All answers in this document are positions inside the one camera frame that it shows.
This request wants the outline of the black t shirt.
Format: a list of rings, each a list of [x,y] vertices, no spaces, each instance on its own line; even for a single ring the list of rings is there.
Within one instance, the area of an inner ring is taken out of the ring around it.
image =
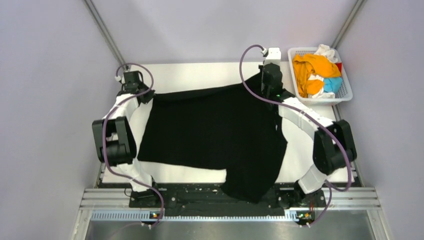
[[[259,203],[287,149],[282,118],[258,99],[261,75],[228,86],[156,94],[138,160],[225,170],[221,190]]]

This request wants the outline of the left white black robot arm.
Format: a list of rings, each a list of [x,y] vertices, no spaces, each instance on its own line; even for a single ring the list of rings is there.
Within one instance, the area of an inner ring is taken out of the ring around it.
[[[97,157],[108,171],[127,180],[131,185],[131,199],[154,207],[160,202],[154,179],[141,168],[137,159],[137,143],[130,120],[141,104],[148,104],[155,92],[144,83],[140,71],[126,71],[117,80],[121,83],[115,103],[102,119],[92,122]]]

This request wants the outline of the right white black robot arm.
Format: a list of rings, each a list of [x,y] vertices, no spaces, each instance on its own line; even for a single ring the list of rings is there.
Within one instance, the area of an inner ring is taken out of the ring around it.
[[[312,165],[294,184],[293,200],[299,206],[307,206],[314,198],[314,192],[323,185],[337,191],[347,191],[352,186],[352,167],[356,147],[352,130],[345,120],[333,121],[319,115],[283,88],[280,68],[282,54],[278,47],[258,46],[264,61],[260,65],[260,99],[275,110],[279,116],[295,124],[313,141]],[[347,171],[344,188],[330,183],[329,176],[339,169]]]

